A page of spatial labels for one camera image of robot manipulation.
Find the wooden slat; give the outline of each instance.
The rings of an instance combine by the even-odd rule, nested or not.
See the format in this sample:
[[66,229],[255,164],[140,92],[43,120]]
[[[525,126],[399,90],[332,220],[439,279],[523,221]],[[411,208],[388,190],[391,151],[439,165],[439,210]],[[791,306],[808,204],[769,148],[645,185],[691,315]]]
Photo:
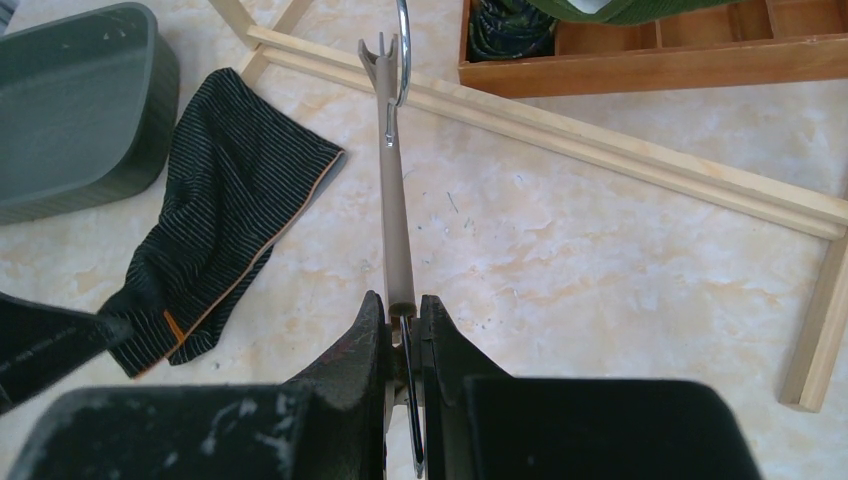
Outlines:
[[848,237],[830,244],[780,402],[798,410],[818,412],[836,364],[848,320]]
[[[265,51],[265,56],[272,63],[284,65],[366,92],[373,90],[365,74],[359,71],[271,48]],[[845,233],[845,227],[843,226],[798,214],[762,200],[740,195],[736,192],[728,192],[714,185],[698,182],[673,172],[664,171],[655,166],[645,165],[638,160],[616,152],[602,150],[592,145],[581,144],[573,139],[563,138],[552,132],[481,112],[464,106],[461,103],[444,100],[435,95],[429,95],[420,89],[413,89],[409,94],[407,102],[416,108],[469,123],[557,153],[575,157],[594,165],[811,235],[833,239],[840,238]]]
[[[321,65],[327,65],[351,72],[364,72],[359,59],[352,54],[260,27],[251,27],[248,29],[248,35],[267,45],[317,62],[318,65],[313,65],[313,70],[320,70]],[[412,75],[411,91],[446,100],[454,107],[461,105],[471,111],[489,114],[482,115],[483,118],[498,118],[530,127],[532,130],[553,133],[559,142],[570,140],[571,153],[568,155],[599,166],[623,171],[624,167],[618,162],[627,159],[631,165],[626,168],[628,175],[639,175],[643,180],[790,228],[807,233],[816,232],[812,234],[835,239],[842,237],[844,228],[841,226],[848,225],[848,202],[840,198],[676,152],[539,108],[417,73]],[[517,135],[500,133],[514,138]],[[610,154],[615,154],[616,161],[611,160],[613,157]],[[678,179],[684,178],[689,181],[675,185]]]
[[[310,5],[312,5],[312,0],[291,0],[271,22],[271,30],[286,34],[291,33],[297,26],[297,22],[306,14]],[[253,51],[245,55],[236,67],[236,71],[241,75],[244,83],[251,88],[256,85],[259,77],[268,68],[268,60],[262,54],[264,48],[263,45],[258,45]]]
[[247,36],[247,28],[256,25],[256,22],[247,13],[240,0],[209,0],[209,3],[215,7],[215,10],[218,11],[218,14],[227,22],[227,25],[230,26],[242,43],[247,45],[248,48],[255,48],[258,45],[256,40]]

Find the metal ring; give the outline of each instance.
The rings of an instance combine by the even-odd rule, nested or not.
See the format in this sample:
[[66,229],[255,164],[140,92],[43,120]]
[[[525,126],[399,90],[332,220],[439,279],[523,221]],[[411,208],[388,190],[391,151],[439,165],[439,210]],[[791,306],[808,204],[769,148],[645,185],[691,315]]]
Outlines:
[[412,76],[412,39],[409,35],[409,9],[406,0],[397,0],[398,23],[400,24],[400,92],[395,97],[394,106],[400,107],[409,93],[409,79]]

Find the gray plastic bin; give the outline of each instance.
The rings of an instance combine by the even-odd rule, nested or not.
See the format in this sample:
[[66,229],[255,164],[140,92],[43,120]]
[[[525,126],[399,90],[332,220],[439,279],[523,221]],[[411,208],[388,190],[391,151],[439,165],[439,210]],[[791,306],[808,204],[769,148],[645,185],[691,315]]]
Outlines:
[[147,188],[178,94],[177,58],[138,3],[0,38],[0,225]]

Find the tool handle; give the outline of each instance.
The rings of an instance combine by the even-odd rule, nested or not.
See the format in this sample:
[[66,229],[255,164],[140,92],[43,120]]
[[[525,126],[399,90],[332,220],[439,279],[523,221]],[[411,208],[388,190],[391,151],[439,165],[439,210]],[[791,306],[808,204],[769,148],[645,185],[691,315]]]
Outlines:
[[397,109],[387,108],[396,95],[397,63],[381,56],[376,60],[375,88],[379,110],[380,190],[383,218],[383,268],[389,316],[415,316],[417,308],[412,280],[412,255],[409,249],[409,228],[406,221],[406,197],[403,193],[403,169],[400,160],[400,141],[395,132],[387,142],[384,132],[389,122],[397,125]]

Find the metal tool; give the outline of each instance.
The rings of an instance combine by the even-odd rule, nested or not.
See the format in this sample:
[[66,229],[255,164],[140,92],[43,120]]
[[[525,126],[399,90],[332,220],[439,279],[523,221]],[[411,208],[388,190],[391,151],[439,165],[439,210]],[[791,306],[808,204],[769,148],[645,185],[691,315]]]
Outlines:
[[[415,288],[412,277],[412,257],[409,247],[409,226],[406,219],[406,198],[403,191],[403,167],[400,154],[397,113],[406,101],[412,70],[412,45],[409,35],[409,14],[406,1],[397,0],[400,24],[401,76],[398,90],[398,37],[392,38],[386,52],[383,33],[379,36],[379,55],[359,41],[359,58],[377,94],[378,131],[380,144],[380,196],[383,224],[383,273],[388,314],[393,337],[400,337],[401,360],[405,364],[406,381],[401,383],[401,395],[406,404],[409,434],[415,474],[424,475],[424,440],[418,415],[418,396],[412,372],[412,339],[410,323],[416,316]],[[391,421],[391,409],[386,411],[386,428]]]

